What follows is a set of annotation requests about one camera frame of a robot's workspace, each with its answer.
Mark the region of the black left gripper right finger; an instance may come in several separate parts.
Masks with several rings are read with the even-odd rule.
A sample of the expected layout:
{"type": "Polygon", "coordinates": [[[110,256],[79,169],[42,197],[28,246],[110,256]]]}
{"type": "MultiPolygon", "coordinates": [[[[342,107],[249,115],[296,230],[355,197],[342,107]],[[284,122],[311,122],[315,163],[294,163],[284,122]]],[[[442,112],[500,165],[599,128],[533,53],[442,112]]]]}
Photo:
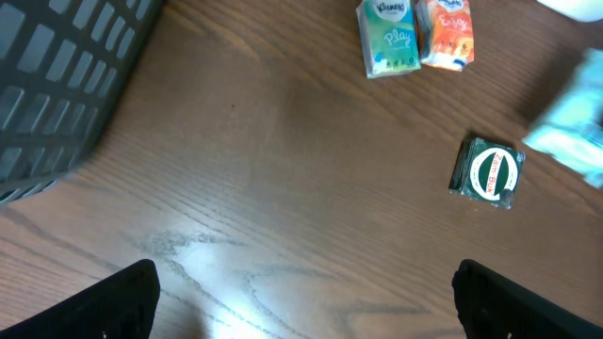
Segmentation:
{"type": "Polygon", "coordinates": [[[601,338],[602,328],[471,259],[452,283],[458,318],[468,338],[601,338]]]}

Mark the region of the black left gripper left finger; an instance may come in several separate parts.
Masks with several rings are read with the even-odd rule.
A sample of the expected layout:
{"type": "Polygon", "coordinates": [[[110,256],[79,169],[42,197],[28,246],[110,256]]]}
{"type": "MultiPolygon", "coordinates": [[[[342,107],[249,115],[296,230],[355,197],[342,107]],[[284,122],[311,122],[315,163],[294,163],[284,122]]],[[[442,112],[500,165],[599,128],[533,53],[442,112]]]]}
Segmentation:
{"type": "Polygon", "coordinates": [[[1,331],[1,339],[150,337],[160,284],[155,263],[135,262],[59,304],[1,331]]]}

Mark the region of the dark green Zam-Buk tin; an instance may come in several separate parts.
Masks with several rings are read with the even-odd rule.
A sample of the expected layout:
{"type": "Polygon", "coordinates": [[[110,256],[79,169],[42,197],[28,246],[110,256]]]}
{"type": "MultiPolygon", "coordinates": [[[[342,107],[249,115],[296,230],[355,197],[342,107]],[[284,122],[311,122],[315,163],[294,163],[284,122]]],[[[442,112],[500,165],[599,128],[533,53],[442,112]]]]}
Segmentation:
{"type": "Polygon", "coordinates": [[[526,160],[523,152],[481,137],[461,144],[448,190],[451,194],[511,209],[526,160]]]}

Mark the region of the teal wet wipes pack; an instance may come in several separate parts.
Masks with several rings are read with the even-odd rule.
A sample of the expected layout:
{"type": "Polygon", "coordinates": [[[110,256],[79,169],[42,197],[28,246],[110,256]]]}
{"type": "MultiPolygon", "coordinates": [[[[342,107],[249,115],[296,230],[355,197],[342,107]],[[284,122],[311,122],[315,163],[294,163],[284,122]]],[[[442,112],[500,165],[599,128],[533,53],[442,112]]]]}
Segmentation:
{"type": "Polygon", "coordinates": [[[523,143],[602,187],[602,52],[589,49],[523,143]]]}

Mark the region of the orange Kleenex tissue pack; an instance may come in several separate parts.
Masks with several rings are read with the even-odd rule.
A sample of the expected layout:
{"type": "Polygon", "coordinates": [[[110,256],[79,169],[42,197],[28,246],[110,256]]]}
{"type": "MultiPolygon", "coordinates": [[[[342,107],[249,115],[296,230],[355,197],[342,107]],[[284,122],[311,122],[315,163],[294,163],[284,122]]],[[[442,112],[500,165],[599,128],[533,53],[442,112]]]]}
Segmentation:
{"type": "Polygon", "coordinates": [[[422,64],[460,72],[475,58],[467,0],[418,0],[415,5],[422,64]]]}

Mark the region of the green Kleenex tissue pack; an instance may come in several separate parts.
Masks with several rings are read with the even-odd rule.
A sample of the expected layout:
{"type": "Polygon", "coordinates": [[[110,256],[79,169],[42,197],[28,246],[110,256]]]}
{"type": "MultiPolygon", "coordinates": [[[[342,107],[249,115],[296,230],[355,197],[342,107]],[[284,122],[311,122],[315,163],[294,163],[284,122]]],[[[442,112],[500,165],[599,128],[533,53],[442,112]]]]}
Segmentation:
{"type": "Polygon", "coordinates": [[[421,69],[411,0],[363,0],[356,15],[369,79],[421,69]]]}

